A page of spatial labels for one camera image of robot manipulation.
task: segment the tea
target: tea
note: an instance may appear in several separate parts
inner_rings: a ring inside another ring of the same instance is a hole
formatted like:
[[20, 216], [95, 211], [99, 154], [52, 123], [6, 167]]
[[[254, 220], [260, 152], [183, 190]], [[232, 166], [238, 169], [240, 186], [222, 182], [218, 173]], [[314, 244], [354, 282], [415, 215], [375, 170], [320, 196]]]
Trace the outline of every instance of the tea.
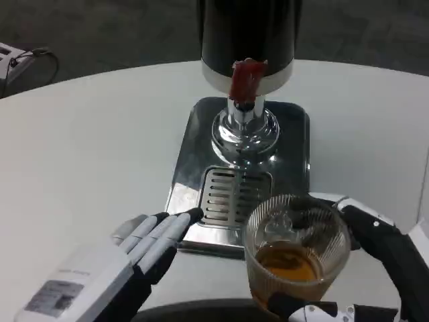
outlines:
[[256, 260], [271, 273], [288, 280], [317, 280], [320, 264], [307, 248], [277, 241], [263, 246], [256, 253]]
[[255, 259], [266, 270], [283, 280], [275, 282], [268, 276], [266, 279], [255, 276], [251, 280], [251, 294], [262, 307], [267, 306], [268, 299], [275, 292], [319, 301], [332, 282], [320, 281], [322, 266], [312, 250], [287, 241], [276, 241], [263, 246], [256, 253]]

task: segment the gray carpet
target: gray carpet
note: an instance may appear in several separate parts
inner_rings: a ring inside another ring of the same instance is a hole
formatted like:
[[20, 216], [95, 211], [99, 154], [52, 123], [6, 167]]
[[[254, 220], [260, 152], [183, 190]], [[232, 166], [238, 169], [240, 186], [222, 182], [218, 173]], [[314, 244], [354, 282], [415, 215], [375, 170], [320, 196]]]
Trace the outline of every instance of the gray carpet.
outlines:
[[[49, 46], [61, 61], [56, 81], [199, 59], [194, 0], [2, 0], [0, 42]], [[429, 1], [304, 0], [296, 57], [429, 75]], [[8, 94], [51, 72], [41, 59]]]

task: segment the drip tray grate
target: drip tray grate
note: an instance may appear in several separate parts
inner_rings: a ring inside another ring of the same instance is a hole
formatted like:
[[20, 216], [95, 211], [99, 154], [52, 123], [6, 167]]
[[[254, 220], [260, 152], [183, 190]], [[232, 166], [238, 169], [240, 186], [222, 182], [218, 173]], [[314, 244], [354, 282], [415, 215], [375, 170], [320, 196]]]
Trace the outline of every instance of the drip tray grate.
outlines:
[[271, 175], [266, 172], [210, 168], [202, 184], [202, 222], [240, 227], [262, 201], [271, 196]]

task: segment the cable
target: cable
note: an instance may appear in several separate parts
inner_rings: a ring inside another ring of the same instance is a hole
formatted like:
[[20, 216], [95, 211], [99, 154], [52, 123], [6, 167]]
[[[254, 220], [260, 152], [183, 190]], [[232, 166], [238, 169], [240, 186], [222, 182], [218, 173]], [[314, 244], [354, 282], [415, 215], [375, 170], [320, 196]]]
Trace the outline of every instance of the cable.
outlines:
[[60, 60], [58, 59], [58, 57], [53, 52], [51, 52], [49, 48], [34, 48], [32, 50], [26, 50], [25, 52], [22, 52], [18, 56], [10, 58], [9, 63], [7, 64], [5, 81], [1, 89], [0, 99], [4, 98], [6, 94], [7, 80], [9, 78], [10, 68], [11, 67], [14, 68], [19, 64], [18, 59], [27, 58], [27, 57], [32, 57], [37, 59], [44, 56], [50, 58], [54, 62], [55, 69], [54, 69], [54, 72], [52, 73], [52, 76], [45, 82], [43, 86], [52, 84], [56, 75], [58, 74], [58, 71], [60, 70]]

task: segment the white table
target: white table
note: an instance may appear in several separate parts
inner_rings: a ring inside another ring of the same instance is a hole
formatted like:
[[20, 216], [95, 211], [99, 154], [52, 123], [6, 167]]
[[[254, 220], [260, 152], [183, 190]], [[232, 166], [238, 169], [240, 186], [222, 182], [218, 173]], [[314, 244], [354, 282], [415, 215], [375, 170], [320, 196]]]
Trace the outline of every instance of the white table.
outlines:
[[[199, 62], [184, 62], [0, 101], [2, 321], [76, 245], [164, 209], [189, 111], [220, 95]], [[291, 81], [270, 99], [310, 115], [312, 190], [351, 195], [400, 228], [413, 226], [429, 142], [429, 78], [297, 61]], [[219, 297], [249, 297], [244, 262], [179, 254], [143, 307]], [[342, 306], [398, 303], [381, 265], [362, 252], [352, 254], [326, 298]]]

